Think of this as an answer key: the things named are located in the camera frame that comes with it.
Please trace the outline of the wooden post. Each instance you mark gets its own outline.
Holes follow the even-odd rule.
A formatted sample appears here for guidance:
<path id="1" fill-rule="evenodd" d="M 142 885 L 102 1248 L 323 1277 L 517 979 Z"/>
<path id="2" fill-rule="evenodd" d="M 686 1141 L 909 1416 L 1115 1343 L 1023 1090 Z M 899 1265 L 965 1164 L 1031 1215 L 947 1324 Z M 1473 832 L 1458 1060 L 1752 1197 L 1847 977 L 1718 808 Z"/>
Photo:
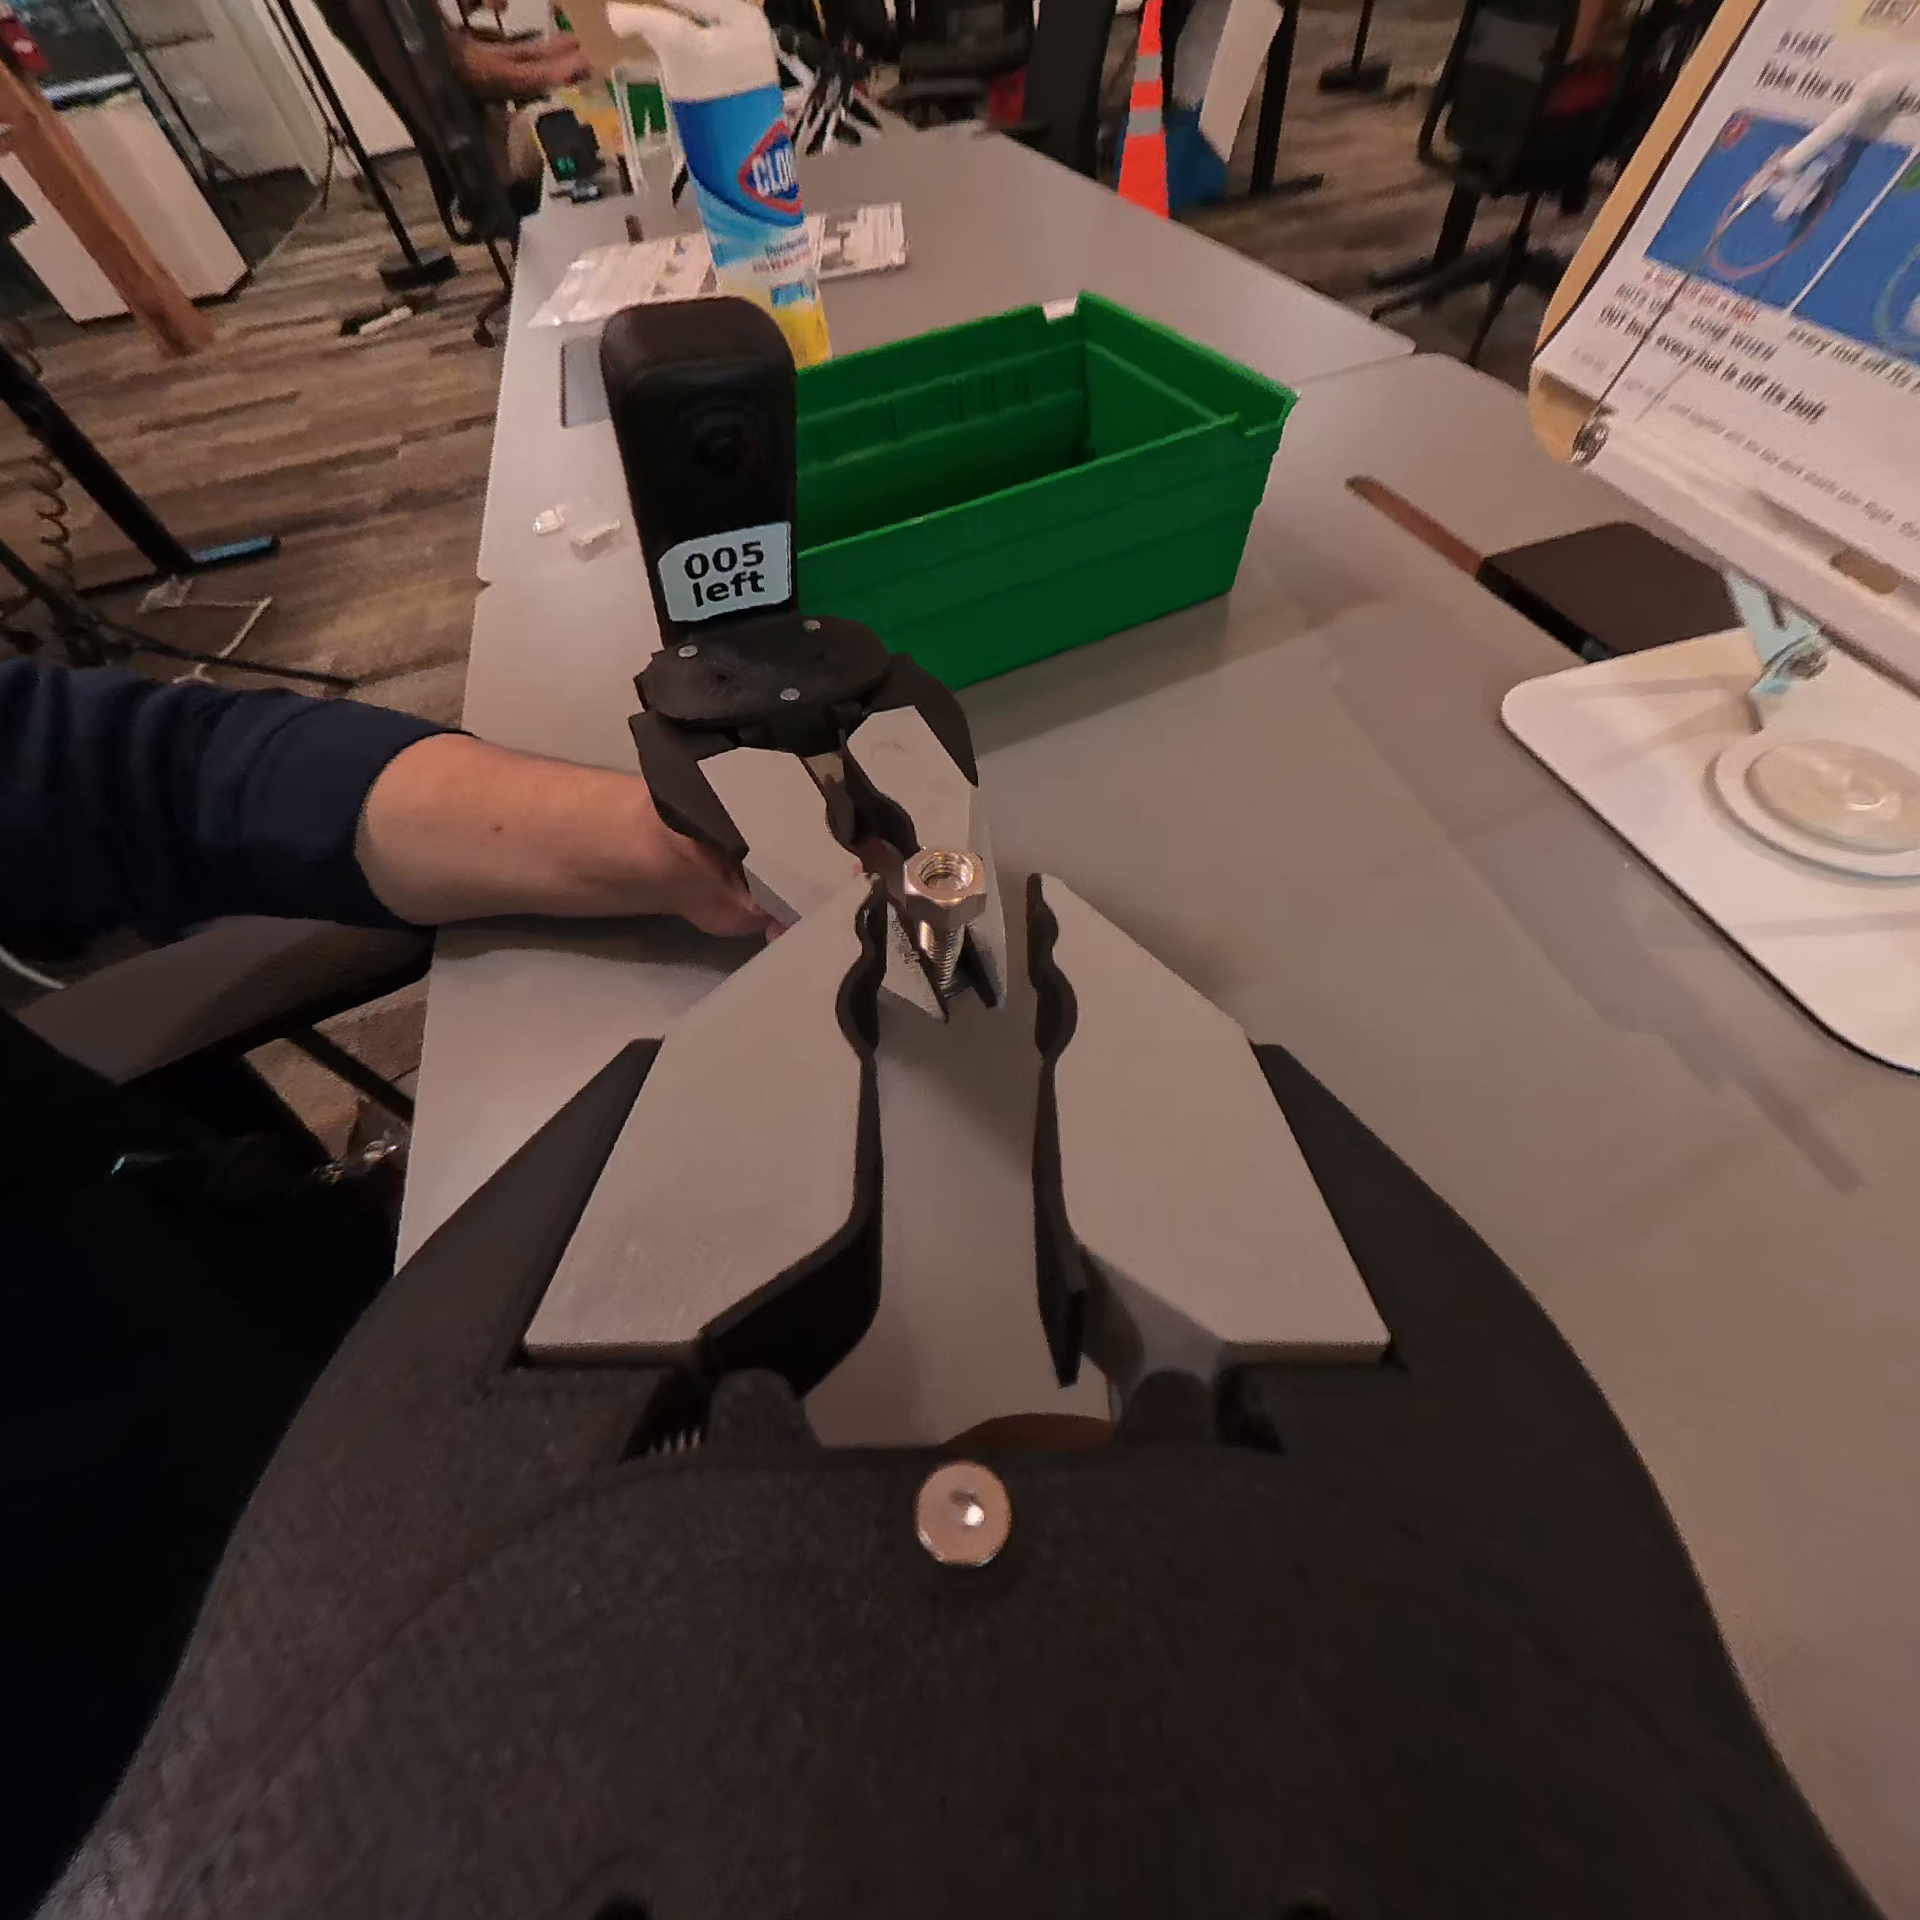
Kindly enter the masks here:
<path id="1" fill-rule="evenodd" d="M 170 356 L 213 348 L 213 324 L 185 297 L 37 85 L 2 67 L 2 149 L 109 277 L 131 317 Z"/>

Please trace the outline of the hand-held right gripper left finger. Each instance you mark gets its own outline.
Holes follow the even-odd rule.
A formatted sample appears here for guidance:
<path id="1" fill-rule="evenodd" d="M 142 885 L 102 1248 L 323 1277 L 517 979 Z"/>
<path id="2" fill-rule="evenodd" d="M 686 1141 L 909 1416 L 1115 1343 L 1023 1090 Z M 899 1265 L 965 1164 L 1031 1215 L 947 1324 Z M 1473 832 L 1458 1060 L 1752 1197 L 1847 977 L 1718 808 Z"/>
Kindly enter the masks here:
<path id="1" fill-rule="evenodd" d="M 886 893 L 854 881 L 663 1035 L 531 1360 L 819 1388 L 880 1306 Z"/>

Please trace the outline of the medium steel hex nut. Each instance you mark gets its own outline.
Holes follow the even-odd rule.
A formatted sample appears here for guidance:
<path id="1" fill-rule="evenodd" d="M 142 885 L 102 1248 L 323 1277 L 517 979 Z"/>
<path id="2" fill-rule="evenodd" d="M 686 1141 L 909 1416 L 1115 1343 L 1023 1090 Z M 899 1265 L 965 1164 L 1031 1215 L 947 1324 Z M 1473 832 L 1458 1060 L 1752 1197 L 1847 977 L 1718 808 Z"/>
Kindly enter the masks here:
<path id="1" fill-rule="evenodd" d="M 991 866 L 968 848 L 925 848 L 904 860 L 902 909 L 942 933 L 981 920 L 989 905 Z"/>

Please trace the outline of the person's left forearm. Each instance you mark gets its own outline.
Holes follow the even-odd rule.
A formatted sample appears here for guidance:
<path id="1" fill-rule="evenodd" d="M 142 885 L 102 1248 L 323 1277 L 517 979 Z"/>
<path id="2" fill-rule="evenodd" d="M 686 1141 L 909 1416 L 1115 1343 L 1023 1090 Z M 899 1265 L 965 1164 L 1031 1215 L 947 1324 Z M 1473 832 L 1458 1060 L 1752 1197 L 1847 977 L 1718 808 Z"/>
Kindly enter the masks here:
<path id="1" fill-rule="evenodd" d="M 288 690 L 2 672 L 5 945 L 217 920 L 440 927 L 647 909 L 638 783 Z"/>

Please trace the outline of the white printed papers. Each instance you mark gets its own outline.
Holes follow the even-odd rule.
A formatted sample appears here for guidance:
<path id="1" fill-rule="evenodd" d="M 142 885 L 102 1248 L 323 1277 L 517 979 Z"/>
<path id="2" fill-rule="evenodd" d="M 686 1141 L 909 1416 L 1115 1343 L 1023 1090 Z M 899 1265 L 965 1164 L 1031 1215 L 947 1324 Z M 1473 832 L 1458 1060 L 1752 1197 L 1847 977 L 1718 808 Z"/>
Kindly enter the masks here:
<path id="1" fill-rule="evenodd" d="M 909 266 L 905 215 L 899 202 L 809 213 L 807 243 L 819 282 L 873 277 Z"/>

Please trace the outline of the white document stand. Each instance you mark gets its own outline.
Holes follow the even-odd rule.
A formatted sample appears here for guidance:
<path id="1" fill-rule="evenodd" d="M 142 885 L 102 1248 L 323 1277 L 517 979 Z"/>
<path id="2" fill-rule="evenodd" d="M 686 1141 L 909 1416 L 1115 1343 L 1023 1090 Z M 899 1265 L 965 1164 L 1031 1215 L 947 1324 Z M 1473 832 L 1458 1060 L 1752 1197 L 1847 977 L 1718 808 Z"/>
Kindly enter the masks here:
<path id="1" fill-rule="evenodd" d="M 1703 548 L 1719 631 L 1505 695 L 1507 731 L 1847 1047 L 1918 1069 L 1917 559 L 1538 370 L 1543 443 Z"/>

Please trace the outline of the black office chair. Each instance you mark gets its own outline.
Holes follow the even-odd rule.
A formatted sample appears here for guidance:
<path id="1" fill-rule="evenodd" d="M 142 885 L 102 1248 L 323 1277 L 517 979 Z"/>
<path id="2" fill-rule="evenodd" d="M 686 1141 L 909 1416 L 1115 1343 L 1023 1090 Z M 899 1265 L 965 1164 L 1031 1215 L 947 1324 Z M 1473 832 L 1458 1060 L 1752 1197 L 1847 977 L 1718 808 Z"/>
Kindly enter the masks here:
<path id="1" fill-rule="evenodd" d="M 1477 356 L 1519 289 L 1550 295 L 1563 261 L 1535 243 L 1546 207 L 1574 218 L 1634 87 L 1649 4 L 1473 3 L 1418 138 L 1422 167 L 1451 183 L 1429 257 L 1370 273 L 1375 321 L 1486 290 Z"/>

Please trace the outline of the orange traffic cone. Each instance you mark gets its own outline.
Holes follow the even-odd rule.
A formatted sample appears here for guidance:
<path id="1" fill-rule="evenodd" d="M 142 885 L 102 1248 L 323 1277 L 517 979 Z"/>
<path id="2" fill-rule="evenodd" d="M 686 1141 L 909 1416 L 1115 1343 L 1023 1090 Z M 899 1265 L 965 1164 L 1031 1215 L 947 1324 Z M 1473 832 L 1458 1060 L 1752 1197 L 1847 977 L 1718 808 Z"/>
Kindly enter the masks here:
<path id="1" fill-rule="evenodd" d="M 1169 220 L 1169 145 L 1165 82 L 1165 3 L 1142 3 L 1137 60 L 1129 82 L 1115 178 L 1118 200 Z"/>

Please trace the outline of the grey padded office chair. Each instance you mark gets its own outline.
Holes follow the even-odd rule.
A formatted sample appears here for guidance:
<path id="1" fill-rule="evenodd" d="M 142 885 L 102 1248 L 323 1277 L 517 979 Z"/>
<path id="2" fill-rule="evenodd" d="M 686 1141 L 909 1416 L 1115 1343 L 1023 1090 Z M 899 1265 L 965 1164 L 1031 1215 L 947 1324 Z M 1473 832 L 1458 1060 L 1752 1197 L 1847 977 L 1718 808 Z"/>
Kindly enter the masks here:
<path id="1" fill-rule="evenodd" d="M 435 938 L 419 929 L 224 920 L 42 995 L 17 1021 L 117 1087 L 293 1043 L 385 1114 L 415 1121 L 415 1100 L 321 1027 L 417 986 L 432 955 Z"/>

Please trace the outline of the instruction sign on stand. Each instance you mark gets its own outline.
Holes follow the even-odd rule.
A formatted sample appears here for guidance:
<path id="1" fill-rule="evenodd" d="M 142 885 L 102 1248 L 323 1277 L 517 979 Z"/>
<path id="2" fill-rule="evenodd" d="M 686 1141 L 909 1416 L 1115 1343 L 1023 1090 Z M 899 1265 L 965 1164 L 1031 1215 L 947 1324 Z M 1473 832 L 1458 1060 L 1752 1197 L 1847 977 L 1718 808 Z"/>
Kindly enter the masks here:
<path id="1" fill-rule="evenodd" d="M 1610 200 L 1601 207 L 1593 226 L 1574 253 L 1563 279 L 1550 295 L 1536 355 L 1527 373 L 1527 412 L 1533 417 L 1550 412 L 1554 393 L 1552 380 L 1546 373 L 1547 343 L 1568 322 L 1593 279 L 1619 249 L 1627 226 L 1632 226 L 1653 186 L 1664 175 L 1679 140 L 1693 127 L 1722 69 L 1736 56 L 1754 17 L 1762 10 L 1765 3 L 1723 3 L 1718 8 L 1695 53 L 1677 76 L 1664 106 L 1653 115 L 1646 135 L 1627 159 Z"/>

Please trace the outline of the green plastic bin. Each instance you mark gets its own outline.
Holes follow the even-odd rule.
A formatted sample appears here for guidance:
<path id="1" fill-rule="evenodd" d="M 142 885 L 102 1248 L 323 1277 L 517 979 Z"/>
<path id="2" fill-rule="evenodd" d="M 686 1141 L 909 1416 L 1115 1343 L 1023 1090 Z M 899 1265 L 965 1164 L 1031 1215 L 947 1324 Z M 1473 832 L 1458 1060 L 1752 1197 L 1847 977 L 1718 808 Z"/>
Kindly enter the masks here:
<path id="1" fill-rule="evenodd" d="M 1298 393 L 1103 295 L 798 375 L 798 595 L 950 689 L 1233 591 Z"/>

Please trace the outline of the white folded card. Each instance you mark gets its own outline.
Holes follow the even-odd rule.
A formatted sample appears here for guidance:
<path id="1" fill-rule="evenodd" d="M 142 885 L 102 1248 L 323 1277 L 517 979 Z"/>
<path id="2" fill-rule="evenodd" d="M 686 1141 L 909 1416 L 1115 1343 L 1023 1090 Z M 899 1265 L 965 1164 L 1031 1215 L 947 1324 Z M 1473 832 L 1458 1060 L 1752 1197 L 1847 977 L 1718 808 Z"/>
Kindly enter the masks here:
<path id="1" fill-rule="evenodd" d="M 1267 63 L 1287 21 L 1280 3 L 1198 4 L 1194 27 L 1210 53 L 1195 93 L 1195 129 L 1222 162 L 1230 162 L 1249 104 L 1262 92 Z"/>

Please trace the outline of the printed instruction sheet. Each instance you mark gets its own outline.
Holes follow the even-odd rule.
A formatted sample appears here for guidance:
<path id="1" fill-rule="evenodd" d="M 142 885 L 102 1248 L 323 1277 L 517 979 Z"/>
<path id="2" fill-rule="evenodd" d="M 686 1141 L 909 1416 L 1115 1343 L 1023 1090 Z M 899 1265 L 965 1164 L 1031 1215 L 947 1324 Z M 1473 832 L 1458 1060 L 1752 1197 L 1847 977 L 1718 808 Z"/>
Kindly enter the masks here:
<path id="1" fill-rule="evenodd" d="M 1918 8 L 1765 4 L 1543 351 L 1613 426 L 1917 450 Z"/>

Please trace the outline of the black tripod stand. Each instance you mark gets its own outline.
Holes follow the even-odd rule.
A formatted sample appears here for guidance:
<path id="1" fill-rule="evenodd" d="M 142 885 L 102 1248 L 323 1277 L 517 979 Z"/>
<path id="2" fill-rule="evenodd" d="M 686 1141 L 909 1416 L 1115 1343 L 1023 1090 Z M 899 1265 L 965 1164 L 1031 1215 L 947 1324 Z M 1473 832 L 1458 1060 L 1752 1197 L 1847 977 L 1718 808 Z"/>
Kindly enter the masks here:
<path id="1" fill-rule="evenodd" d="M 382 181 L 373 155 L 368 153 L 367 145 L 357 135 L 357 127 L 352 123 L 352 115 L 336 89 L 329 67 L 312 39 L 297 4 L 290 3 L 272 3 L 272 11 L 278 18 L 278 29 L 283 35 L 288 47 L 295 50 L 295 60 L 299 63 L 306 85 L 317 93 L 321 104 L 321 116 L 328 127 L 328 141 L 334 152 L 346 152 L 352 159 L 352 167 L 357 171 L 359 186 L 368 192 L 373 207 L 377 209 L 382 221 L 389 226 L 397 253 L 387 258 L 377 275 L 385 289 L 399 297 L 426 295 L 435 293 L 448 282 L 454 282 L 461 273 L 454 257 L 443 249 L 421 249 L 415 240 L 408 221 L 401 218 L 401 210 L 389 192 L 387 183 Z"/>
<path id="2" fill-rule="evenodd" d="M 254 635 L 272 612 L 272 597 L 198 600 L 217 572 L 200 569 L 185 544 L 97 448 L 79 420 L 50 396 L 34 341 L 5 317 L 2 402 L 26 433 L 31 456 L 22 487 L 34 496 L 42 555 L 31 560 L 2 541 L 5 658 L 48 656 L 69 665 L 166 663 L 185 681 L 227 669 L 290 689 L 344 698 L 359 681 L 336 669 L 274 663 L 254 652 Z M 145 569 L 83 585 L 75 573 L 69 492 L 86 495 Z"/>

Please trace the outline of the clear plastic bag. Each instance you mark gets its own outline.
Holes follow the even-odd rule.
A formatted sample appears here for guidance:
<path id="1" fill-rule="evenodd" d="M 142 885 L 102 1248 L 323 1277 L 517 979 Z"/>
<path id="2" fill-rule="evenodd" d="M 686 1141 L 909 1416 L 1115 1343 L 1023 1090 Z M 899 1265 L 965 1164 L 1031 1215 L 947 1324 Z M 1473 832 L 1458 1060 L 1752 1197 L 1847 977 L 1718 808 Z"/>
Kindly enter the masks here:
<path id="1" fill-rule="evenodd" d="M 717 289 L 703 233 L 594 248 L 576 257 L 531 317 L 533 329 L 587 327 L 635 304 L 680 304 Z"/>

